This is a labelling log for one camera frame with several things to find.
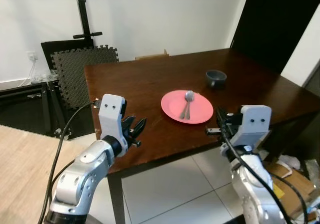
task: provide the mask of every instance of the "wire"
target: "wire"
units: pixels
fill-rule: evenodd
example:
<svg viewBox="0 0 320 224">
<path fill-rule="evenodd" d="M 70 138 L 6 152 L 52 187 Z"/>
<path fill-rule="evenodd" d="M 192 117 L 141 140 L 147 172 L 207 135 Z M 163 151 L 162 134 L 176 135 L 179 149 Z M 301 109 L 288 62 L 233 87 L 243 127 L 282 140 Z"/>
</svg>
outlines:
<svg viewBox="0 0 320 224">
<path fill-rule="evenodd" d="M 21 87 L 29 79 L 29 77 L 31 76 L 31 74 L 32 74 L 32 72 L 34 70 L 35 65 L 36 65 L 36 60 L 33 60 L 33 65 L 32 65 L 32 67 L 30 69 L 28 77 L 21 84 L 19 84 L 17 87 Z"/>
<path fill-rule="evenodd" d="M 59 176 L 62 174 L 62 172 L 65 171 L 65 169 L 67 169 L 72 163 L 74 163 L 75 160 L 70 161 L 64 168 L 62 168 L 57 175 L 55 175 L 55 177 L 53 178 L 52 182 L 51 182 L 51 186 L 50 186 L 50 192 L 49 192 L 49 204 L 51 204 L 52 202 L 52 187 L 54 185 L 54 183 L 56 182 L 56 180 L 59 178 Z"/>
<path fill-rule="evenodd" d="M 284 207 L 282 206 L 281 202 L 277 198 L 276 194 L 272 191 L 272 189 L 268 186 L 268 184 L 264 180 L 262 180 L 262 178 L 254 170 L 252 170 L 251 167 L 244 160 L 242 160 L 242 158 L 236 152 L 236 150 L 232 146 L 231 142 L 229 141 L 228 137 L 226 136 L 226 125 L 225 125 L 225 123 L 222 124 L 222 126 L 221 126 L 221 135 L 222 135 L 223 139 L 225 140 L 225 142 L 226 142 L 227 146 L 229 147 L 229 149 L 232 151 L 234 156 L 240 162 L 240 164 L 243 165 L 267 189 L 267 191 L 273 197 L 273 199 L 275 200 L 276 204 L 278 205 L 280 211 L 284 215 L 284 219 L 287 222 L 287 224 L 292 223 L 290 218 L 288 217 L 288 214 L 286 213 L 286 210 L 284 209 Z"/>
<path fill-rule="evenodd" d="M 54 170 L 55 170 L 55 168 L 56 168 L 56 163 L 57 163 L 57 161 L 58 161 L 58 158 L 59 158 L 59 154 L 60 154 L 60 151 L 61 151 L 61 147 L 62 147 L 62 142 L 63 142 L 63 140 L 64 140 L 64 137 L 65 137 L 65 135 L 66 135 L 66 133 L 67 133 L 67 131 L 68 131 L 68 128 L 69 128 L 69 126 L 70 126 L 70 124 L 71 124 L 71 122 L 72 122 L 72 120 L 78 115 L 78 113 L 82 110 L 82 109 L 84 109 L 85 107 L 87 107 L 87 106 L 90 106 L 92 104 L 92 102 L 90 102 L 90 103 L 88 103 L 88 104 L 85 104 L 85 105 L 83 105 L 82 107 L 80 107 L 73 115 L 72 115 L 72 117 L 70 118 L 70 120 L 67 122 L 67 124 L 66 124 L 66 126 L 65 126 L 65 128 L 63 129 L 63 132 L 62 132 L 62 134 L 61 134 L 61 136 L 60 136 L 60 141 L 59 141 L 59 144 L 58 144 L 58 147 L 57 147 L 57 151 L 56 151 L 56 153 L 55 153 L 55 158 L 54 158 L 54 162 L 53 162 L 53 164 L 52 164 L 52 167 L 51 167 L 51 171 L 50 171 L 50 175 L 49 175 L 49 180 L 48 180 L 48 184 L 47 184 L 47 188 L 46 188 L 46 191 L 45 191 L 45 199 L 44 199 L 44 203 L 42 204 L 42 210 L 41 210 L 41 214 L 40 214 L 40 217 L 39 217 L 39 220 L 38 220 L 38 224 L 42 224 L 42 222 L 43 222 L 43 220 L 44 220 L 44 214 L 46 213 L 45 211 L 46 211 L 46 209 L 47 209 L 47 202 L 48 202 L 48 198 L 49 198 L 49 192 L 50 192 L 50 187 L 51 187 L 51 183 L 52 183 L 52 180 L 53 180 L 53 174 L 54 174 Z"/>
<path fill-rule="evenodd" d="M 301 196 L 300 192 L 287 180 L 281 178 L 280 176 L 277 176 L 275 174 L 270 173 L 270 175 L 272 175 L 273 177 L 277 178 L 278 180 L 282 181 L 284 184 L 286 184 L 287 186 L 289 186 L 298 196 L 300 202 L 301 202 L 301 206 L 303 209 L 303 213 L 304 213 L 304 224 L 308 223 L 308 212 L 307 212 L 307 205 L 305 204 L 305 201 L 303 199 L 303 197 Z"/>
</svg>

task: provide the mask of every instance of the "spoon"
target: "spoon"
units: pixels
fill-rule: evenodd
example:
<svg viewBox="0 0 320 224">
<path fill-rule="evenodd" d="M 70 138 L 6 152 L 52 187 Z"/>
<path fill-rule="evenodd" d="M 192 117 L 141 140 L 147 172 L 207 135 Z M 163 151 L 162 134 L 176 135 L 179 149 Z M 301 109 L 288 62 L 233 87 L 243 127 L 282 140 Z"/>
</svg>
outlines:
<svg viewBox="0 0 320 224">
<path fill-rule="evenodd" d="M 188 90 L 185 93 L 185 100 L 186 100 L 186 105 L 184 107 L 184 110 L 182 111 L 180 115 L 180 119 L 186 118 L 187 120 L 190 120 L 190 102 L 194 100 L 195 93 L 192 90 Z"/>
</svg>

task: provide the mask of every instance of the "black interlocking foam mat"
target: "black interlocking foam mat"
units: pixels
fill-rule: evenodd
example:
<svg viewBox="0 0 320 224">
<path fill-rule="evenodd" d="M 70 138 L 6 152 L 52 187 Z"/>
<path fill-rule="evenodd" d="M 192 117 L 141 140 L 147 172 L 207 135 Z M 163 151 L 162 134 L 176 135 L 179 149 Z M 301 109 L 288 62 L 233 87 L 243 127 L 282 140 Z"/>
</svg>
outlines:
<svg viewBox="0 0 320 224">
<path fill-rule="evenodd" d="M 118 62 L 117 49 L 108 45 L 90 49 L 55 52 L 52 62 L 57 70 L 66 107 L 77 108 L 89 102 L 85 65 Z"/>
</svg>

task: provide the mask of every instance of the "white wall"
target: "white wall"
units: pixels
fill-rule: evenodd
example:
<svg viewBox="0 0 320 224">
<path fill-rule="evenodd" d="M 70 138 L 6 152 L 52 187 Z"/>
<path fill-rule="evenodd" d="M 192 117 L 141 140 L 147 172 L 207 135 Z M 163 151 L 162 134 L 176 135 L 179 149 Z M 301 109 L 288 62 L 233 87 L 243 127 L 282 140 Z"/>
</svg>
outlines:
<svg viewBox="0 0 320 224">
<path fill-rule="evenodd" d="M 304 86 L 320 62 L 320 5 L 299 40 L 281 75 Z"/>
<path fill-rule="evenodd" d="M 98 45 L 118 48 L 120 60 L 224 48 L 241 0 L 87 0 Z M 71 39 L 82 28 L 76 0 L 0 0 L 0 82 L 23 79 L 37 51 L 36 73 L 45 72 L 40 43 Z"/>
</svg>

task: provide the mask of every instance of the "wooden table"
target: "wooden table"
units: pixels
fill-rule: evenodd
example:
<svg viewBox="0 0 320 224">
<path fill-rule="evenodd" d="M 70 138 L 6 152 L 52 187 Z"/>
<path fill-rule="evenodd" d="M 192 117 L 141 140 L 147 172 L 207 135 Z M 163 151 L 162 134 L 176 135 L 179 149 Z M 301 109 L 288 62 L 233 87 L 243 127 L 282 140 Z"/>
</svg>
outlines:
<svg viewBox="0 0 320 224">
<path fill-rule="evenodd" d="M 35 224 L 59 140 L 0 125 L 0 223 Z M 86 145 L 63 143 L 56 173 Z M 87 223 L 100 223 L 88 216 Z"/>
<path fill-rule="evenodd" d="M 210 69 L 226 73 L 224 90 L 206 86 L 205 74 Z M 320 110 L 317 96 L 230 49 L 86 66 L 85 77 L 91 100 L 105 93 L 123 96 L 127 115 L 148 120 L 140 137 L 142 146 L 117 158 L 108 176 L 117 224 L 125 222 L 121 178 L 217 146 L 215 137 L 204 132 L 206 126 L 216 127 L 215 115 L 198 125 L 174 121 L 161 109 L 165 93 L 191 89 L 210 100 L 213 107 L 224 106 L 230 112 L 241 105 L 268 105 L 273 111 L 273 127 L 299 120 L 289 130 L 289 139 L 274 144 L 273 155 L 283 151 Z M 93 118 L 99 138 L 97 110 L 93 110 Z"/>
</svg>

